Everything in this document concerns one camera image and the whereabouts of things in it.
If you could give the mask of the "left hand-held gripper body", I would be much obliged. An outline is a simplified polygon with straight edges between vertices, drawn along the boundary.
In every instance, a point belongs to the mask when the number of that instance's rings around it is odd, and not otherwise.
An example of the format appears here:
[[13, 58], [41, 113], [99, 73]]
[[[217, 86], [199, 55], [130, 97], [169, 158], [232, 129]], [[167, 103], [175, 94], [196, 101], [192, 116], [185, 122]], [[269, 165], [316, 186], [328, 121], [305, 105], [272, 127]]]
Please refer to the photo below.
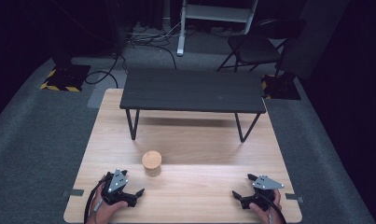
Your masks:
[[135, 194], [123, 191], [127, 183], [128, 179], [126, 175], [121, 173], [120, 169], [117, 169], [113, 174], [107, 174], [101, 193], [103, 200], [109, 205], [124, 201], [128, 203], [129, 207], [135, 207], [137, 203]]

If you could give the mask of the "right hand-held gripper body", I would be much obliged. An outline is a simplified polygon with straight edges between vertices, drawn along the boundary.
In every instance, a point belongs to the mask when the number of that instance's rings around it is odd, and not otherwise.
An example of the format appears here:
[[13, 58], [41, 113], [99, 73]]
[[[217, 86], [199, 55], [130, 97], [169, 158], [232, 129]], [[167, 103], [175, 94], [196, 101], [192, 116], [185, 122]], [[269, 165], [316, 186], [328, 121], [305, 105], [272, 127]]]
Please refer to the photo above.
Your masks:
[[267, 211], [274, 200], [273, 191], [285, 187], [284, 184], [279, 183], [266, 175], [259, 175], [256, 181], [252, 181], [252, 186], [254, 194], [252, 196], [243, 197], [240, 200], [243, 209], [248, 209], [250, 203], [255, 203], [263, 211]]

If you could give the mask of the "glass jar with wooden lid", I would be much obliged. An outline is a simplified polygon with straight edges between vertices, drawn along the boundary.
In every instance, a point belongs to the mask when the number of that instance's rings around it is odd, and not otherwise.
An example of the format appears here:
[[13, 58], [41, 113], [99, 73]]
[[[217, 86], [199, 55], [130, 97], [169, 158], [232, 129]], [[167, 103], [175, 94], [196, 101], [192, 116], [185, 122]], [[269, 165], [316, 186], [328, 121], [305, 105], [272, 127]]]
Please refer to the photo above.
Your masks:
[[150, 150], [142, 156], [142, 164], [146, 175], [157, 176], [161, 172], [162, 156], [158, 151]]

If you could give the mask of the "person's right hand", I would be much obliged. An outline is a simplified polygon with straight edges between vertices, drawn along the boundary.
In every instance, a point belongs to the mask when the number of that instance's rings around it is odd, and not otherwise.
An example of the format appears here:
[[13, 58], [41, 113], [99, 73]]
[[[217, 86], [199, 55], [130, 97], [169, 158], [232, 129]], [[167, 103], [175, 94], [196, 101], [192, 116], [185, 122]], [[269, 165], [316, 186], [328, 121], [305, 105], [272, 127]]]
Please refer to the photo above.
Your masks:
[[259, 218], [262, 224], [286, 224], [285, 219], [278, 213], [278, 211], [282, 210], [282, 206], [280, 204], [281, 194], [278, 189], [275, 189], [273, 192], [273, 203], [276, 206], [276, 209], [269, 208], [267, 211], [263, 211], [255, 203], [250, 203], [249, 208]]

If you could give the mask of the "person's left hand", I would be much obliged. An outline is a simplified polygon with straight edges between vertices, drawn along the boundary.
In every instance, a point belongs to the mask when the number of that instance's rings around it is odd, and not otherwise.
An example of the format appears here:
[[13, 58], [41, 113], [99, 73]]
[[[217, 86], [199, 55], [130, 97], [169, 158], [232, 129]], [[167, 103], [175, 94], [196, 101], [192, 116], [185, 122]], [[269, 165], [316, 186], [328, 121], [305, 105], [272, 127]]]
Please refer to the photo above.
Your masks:
[[99, 202], [102, 200], [101, 193], [103, 187], [104, 185], [101, 185], [95, 191], [95, 195], [90, 206], [89, 217], [85, 224], [109, 224], [113, 215], [115, 215], [117, 211], [128, 206], [128, 203], [124, 201], [120, 201], [112, 205], [107, 203], [99, 204]]

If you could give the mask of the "black low shelf with legs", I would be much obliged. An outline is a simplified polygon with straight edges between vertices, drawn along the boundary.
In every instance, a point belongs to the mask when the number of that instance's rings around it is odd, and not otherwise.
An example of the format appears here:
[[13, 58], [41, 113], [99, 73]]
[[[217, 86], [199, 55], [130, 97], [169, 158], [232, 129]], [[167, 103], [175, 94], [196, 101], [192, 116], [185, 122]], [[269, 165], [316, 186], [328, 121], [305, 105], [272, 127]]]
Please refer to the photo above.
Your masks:
[[253, 114], [267, 112], [261, 81], [246, 73], [133, 68], [119, 107], [126, 111], [131, 138], [142, 110]]

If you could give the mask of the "black folding chair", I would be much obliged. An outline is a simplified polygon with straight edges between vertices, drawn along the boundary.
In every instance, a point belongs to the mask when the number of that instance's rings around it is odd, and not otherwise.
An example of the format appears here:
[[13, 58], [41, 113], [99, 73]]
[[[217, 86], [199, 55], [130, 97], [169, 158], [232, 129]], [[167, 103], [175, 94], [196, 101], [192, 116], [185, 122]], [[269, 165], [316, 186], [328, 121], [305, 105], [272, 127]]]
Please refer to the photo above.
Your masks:
[[306, 26], [306, 20], [267, 19], [257, 22], [245, 35], [233, 35], [228, 38], [230, 54], [217, 68], [233, 68], [252, 65], [254, 70], [261, 64], [274, 63], [278, 75], [285, 57], [285, 45], [291, 39], [298, 38]]

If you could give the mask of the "white metal stand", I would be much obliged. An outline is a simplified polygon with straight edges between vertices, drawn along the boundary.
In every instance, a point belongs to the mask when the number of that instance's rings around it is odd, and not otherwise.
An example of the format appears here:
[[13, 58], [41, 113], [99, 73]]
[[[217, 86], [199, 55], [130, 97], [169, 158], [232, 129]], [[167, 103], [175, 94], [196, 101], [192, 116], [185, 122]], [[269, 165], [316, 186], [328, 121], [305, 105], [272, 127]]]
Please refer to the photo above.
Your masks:
[[187, 0], [183, 0], [176, 55], [178, 57], [182, 57], [184, 55], [186, 19], [243, 23], [244, 32], [247, 34], [254, 19], [257, 5], [258, 0], [253, 0], [250, 8], [192, 5], [188, 4]]

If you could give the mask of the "black yellow striped base plate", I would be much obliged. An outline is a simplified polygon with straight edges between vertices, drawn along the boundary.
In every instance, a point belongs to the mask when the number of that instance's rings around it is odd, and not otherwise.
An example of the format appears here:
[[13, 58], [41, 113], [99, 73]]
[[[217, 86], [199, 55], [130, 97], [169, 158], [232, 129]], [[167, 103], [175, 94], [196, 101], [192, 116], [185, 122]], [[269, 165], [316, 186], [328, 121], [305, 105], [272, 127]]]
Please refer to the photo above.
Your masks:
[[281, 76], [265, 75], [261, 78], [264, 99], [300, 100], [295, 86], [296, 76], [284, 72]]
[[68, 68], [55, 66], [46, 77], [41, 90], [52, 91], [82, 91], [82, 85], [85, 81], [91, 67], [89, 65], [72, 64]]

